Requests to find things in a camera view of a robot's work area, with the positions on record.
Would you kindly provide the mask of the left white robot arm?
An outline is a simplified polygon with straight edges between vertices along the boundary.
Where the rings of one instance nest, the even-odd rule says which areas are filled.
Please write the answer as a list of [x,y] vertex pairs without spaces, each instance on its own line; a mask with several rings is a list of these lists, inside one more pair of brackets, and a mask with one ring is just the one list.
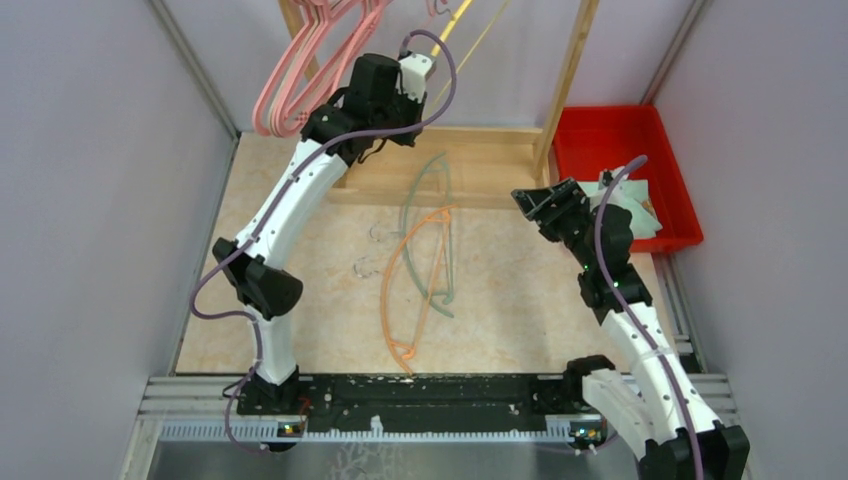
[[368,53],[354,63],[347,86],[308,116],[286,169],[251,222],[213,255],[258,329],[255,377],[260,399],[277,414],[300,399],[290,313],[303,283],[285,271],[291,251],[333,185],[369,149],[392,142],[412,147],[421,133],[427,79],[434,60],[409,53],[395,60]]

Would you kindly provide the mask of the large pink plastic hanger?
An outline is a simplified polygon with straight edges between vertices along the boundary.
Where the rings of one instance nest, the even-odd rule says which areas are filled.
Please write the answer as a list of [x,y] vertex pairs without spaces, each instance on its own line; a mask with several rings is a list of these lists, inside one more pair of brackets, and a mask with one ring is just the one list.
[[278,121],[300,113],[297,102],[302,95],[296,92],[300,81],[306,79],[309,90],[317,74],[315,56],[329,27],[331,2],[279,1],[278,5],[291,41],[261,90],[252,122],[258,134],[282,137],[288,130],[278,127]]

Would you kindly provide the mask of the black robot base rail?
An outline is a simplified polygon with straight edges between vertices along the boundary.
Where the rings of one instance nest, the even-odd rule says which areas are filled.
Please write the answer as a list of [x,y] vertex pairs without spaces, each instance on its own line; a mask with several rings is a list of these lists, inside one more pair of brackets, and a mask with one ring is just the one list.
[[236,378],[149,380],[138,411],[167,440],[318,442],[603,442],[612,426],[565,399],[559,375],[304,375],[289,406],[231,393]]

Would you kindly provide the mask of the thin pink wire hanger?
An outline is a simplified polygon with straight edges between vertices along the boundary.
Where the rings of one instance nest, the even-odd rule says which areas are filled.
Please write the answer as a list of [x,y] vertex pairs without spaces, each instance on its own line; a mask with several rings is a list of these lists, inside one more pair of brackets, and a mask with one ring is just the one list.
[[425,6],[430,17],[451,14],[447,0],[426,0]]

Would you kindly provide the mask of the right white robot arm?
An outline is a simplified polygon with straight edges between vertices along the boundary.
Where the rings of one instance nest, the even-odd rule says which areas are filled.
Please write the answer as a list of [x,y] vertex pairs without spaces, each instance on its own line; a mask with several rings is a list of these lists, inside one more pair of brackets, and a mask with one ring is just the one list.
[[576,412],[598,411],[630,448],[641,479],[740,479],[750,442],[726,425],[689,379],[667,341],[653,298],[630,261],[632,214],[593,206],[568,178],[552,187],[515,189],[521,214],[578,261],[581,298],[625,355],[630,388],[603,355],[570,361],[563,398]]

